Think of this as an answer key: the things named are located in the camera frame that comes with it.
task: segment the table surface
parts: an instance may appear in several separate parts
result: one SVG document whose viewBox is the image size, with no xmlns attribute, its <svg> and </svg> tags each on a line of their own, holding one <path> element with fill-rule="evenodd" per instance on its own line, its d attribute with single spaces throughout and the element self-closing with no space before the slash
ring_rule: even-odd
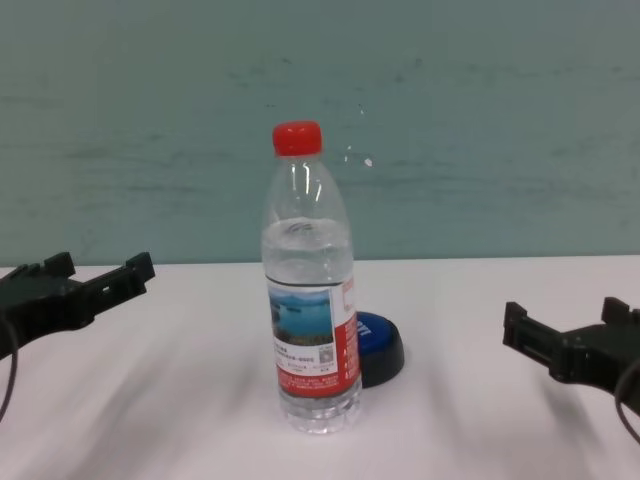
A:
<svg viewBox="0 0 640 480">
<path fill-rule="evenodd" d="M 20 351 L 0 479 L 635 480 L 613 398 L 501 341 L 506 301 L 584 326 L 607 295 L 640 306 L 639 271 L 640 257 L 359 262 L 358 308 L 398 325 L 406 365 L 364 391 L 351 429 L 308 436 L 279 414 L 261 267 L 159 266 L 147 295 Z"/>
</svg>

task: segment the lake picture on label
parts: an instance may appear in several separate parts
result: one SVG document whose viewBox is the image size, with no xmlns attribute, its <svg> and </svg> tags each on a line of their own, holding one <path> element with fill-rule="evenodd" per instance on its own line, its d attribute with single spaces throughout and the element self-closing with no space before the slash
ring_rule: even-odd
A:
<svg viewBox="0 0 640 480">
<path fill-rule="evenodd" d="M 293 293 L 271 287 L 269 300 L 273 333 L 277 339 L 300 346 L 333 342 L 328 291 Z"/>
</svg>

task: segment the bottle base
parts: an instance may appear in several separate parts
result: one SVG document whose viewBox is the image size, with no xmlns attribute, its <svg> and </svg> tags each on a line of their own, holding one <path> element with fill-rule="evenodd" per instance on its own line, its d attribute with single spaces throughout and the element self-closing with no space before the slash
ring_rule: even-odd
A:
<svg viewBox="0 0 640 480">
<path fill-rule="evenodd" d="M 280 405 L 288 423 L 298 431 L 323 435 L 353 425 L 360 412 L 360 378 L 346 392 L 329 398 L 303 398 L 280 390 Z"/>
</svg>

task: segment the red bottle cap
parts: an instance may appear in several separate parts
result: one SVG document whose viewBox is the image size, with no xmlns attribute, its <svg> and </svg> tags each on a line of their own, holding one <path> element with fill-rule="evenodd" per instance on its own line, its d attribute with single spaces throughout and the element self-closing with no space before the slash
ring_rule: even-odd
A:
<svg viewBox="0 0 640 480">
<path fill-rule="evenodd" d="M 273 129 L 273 146 L 281 157 L 315 155 L 322 151 L 322 130 L 312 121 L 281 123 Z"/>
</svg>

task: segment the bottle label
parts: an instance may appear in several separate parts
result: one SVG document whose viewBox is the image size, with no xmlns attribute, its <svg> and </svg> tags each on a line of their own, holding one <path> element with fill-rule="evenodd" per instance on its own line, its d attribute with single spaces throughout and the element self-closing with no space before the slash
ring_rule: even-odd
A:
<svg viewBox="0 0 640 480">
<path fill-rule="evenodd" d="M 353 279 L 331 286 L 268 284 L 282 389 L 303 397 L 349 389 L 360 375 Z"/>
</svg>

